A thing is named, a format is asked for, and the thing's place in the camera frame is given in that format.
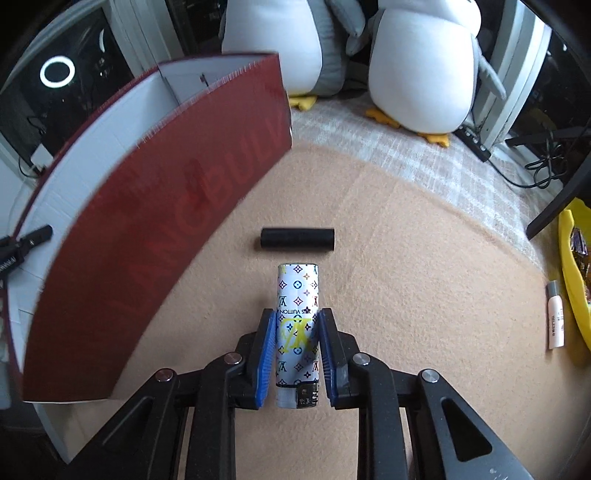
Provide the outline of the yellow leaf-shaped fruit bowl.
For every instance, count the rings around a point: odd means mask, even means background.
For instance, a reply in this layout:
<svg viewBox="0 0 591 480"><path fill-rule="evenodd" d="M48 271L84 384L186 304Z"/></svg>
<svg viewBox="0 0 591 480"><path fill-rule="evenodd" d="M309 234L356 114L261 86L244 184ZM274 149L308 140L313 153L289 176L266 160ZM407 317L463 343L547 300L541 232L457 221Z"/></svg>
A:
<svg viewBox="0 0 591 480"><path fill-rule="evenodd" d="M577 330L590 349L590 303L586 296L587 283L581 274L570 246L571 234L577 228L590 246L590 209L575 198L560 213L558 220L559 251L562 273Z"/></svg>

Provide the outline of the white power adapter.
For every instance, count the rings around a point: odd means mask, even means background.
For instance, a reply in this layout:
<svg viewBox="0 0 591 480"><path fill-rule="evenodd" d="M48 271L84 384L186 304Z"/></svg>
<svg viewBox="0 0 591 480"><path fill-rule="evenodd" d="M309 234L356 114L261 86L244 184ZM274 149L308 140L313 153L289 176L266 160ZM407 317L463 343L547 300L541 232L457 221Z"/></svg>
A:
<svg viewBox="0 0 591 480"><path fill-rule="evenodd" d="M53 163L53 155L40 144L32 154L31 163L40 170L48 168Z"/></svg>

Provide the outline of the black cylinder tube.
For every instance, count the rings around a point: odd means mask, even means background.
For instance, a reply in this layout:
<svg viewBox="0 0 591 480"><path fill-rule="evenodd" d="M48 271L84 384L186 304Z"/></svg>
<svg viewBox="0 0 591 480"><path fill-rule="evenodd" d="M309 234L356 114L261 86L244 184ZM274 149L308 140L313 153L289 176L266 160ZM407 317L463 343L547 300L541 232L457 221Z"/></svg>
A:
<svg viewBox="0 0 591 480"><path fill-rule="evenodd" d="M260 231L263 250L317 251L335 250L335 229L304 227L266 227Z"/></svg>

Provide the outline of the patterned white lighter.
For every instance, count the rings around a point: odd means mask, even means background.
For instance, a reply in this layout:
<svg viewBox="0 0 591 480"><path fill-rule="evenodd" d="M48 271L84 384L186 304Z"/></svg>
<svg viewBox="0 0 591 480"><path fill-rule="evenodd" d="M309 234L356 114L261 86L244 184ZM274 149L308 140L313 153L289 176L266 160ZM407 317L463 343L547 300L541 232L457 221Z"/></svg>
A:
<svg viewBox="0 0 591 480"><path fill-rule="evenodd" d="M277 267L276 406L312 408L318 404L317 315L320 280L314 263Z"/></svg>

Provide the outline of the white lotion bottle grey cap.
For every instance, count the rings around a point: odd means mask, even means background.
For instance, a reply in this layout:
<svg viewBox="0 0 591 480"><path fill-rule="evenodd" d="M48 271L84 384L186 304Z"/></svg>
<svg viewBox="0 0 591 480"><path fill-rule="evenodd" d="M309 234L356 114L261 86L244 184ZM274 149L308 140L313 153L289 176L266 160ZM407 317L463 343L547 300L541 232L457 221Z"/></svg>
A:
<svg viewBox="0 0 591 480"><path fill-rule="evenodd" d="M546 286L548 316L548 349L554 350L565 346L564 306L557 280Z"/></svg>

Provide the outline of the large plush penguin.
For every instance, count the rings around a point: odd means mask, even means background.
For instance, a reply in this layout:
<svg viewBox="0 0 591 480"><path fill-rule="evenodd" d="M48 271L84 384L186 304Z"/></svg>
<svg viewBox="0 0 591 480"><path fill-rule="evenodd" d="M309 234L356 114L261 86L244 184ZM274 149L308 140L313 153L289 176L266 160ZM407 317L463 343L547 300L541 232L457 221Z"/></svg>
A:
<svg viewBox="0 0 591 480"><path fill-rule="evenodd" d="M290 104L311 108L346 83L348 44L366 17L358 1L228 1L221 17L221 52L276 53Z"/></svg>

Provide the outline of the black inline switch box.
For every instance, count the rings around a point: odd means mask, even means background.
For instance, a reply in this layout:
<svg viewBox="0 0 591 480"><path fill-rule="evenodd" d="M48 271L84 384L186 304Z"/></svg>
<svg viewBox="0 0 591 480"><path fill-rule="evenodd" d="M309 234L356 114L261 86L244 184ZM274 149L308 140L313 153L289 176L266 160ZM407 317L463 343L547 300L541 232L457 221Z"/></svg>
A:
<svg viewBox="0 0 591 480"><path fill-rule="evenodd" d="M480 136L471 128L462 125L454 134L481 162L486 163L490 160L491 152L482 144Z"/></svg>

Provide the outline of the small plush penguin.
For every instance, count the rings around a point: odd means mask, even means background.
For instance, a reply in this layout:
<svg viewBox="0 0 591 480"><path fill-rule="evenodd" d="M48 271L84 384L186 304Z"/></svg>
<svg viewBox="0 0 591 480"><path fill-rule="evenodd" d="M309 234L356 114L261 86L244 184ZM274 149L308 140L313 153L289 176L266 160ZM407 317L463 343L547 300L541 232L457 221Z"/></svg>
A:
<svg viewBox="0 0 591 480"><path fill-rule="evenodd" d="M346 43L349 54L370 44L374 106L366 115L448 147L472 110L478 83L507 98L479 44L481 24L475 1L381 1L360 37Z"/></svg>

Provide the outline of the red cardboard box white inside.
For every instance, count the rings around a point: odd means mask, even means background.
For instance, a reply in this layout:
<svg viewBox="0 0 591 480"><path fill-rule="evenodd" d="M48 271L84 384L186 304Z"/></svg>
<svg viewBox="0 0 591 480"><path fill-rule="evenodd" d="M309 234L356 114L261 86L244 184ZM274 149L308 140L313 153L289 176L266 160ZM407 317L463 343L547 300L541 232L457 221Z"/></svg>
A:
<svg viewBox="0 0 591 480"><path fill-rule="evenodd" d="M164 62L103 103L14 229L47 233L3 292L20 397L109 397L180 276L292 142L273 53Z"/></svg>

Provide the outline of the snickers bar blue label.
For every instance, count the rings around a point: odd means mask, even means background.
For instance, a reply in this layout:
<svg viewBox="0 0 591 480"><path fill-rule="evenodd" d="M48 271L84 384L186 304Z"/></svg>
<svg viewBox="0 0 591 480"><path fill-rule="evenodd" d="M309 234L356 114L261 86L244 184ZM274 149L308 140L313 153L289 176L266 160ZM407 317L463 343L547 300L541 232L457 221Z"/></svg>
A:
<svg viewBox="0 0 591 480"><path fill-rule="evenodd" d="M586 280L590 272L590 253L585 237L579 228L572 229L569 245L575 264L582 278Z"/></svg>

